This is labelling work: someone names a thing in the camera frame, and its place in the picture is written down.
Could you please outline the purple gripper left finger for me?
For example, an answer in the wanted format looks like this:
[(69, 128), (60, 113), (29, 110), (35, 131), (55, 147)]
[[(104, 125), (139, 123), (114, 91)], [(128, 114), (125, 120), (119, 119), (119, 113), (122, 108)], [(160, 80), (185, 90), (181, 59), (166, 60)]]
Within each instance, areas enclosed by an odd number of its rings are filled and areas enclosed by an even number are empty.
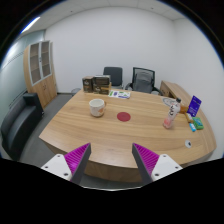
[(90, 154), (91, 144), (87, 143), (65, 155), (56, 154), (42, 169), (79, 185)]

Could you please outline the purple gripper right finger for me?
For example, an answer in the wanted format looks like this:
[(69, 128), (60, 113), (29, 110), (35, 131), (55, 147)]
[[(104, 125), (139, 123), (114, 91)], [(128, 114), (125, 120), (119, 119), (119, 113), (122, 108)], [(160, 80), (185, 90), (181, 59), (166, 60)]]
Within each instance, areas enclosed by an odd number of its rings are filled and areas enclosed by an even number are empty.
[(182, 169), (182, 167), (167, 154), (158, 155), (137, 143), (132, 144), (132, 154), (144, 185)]

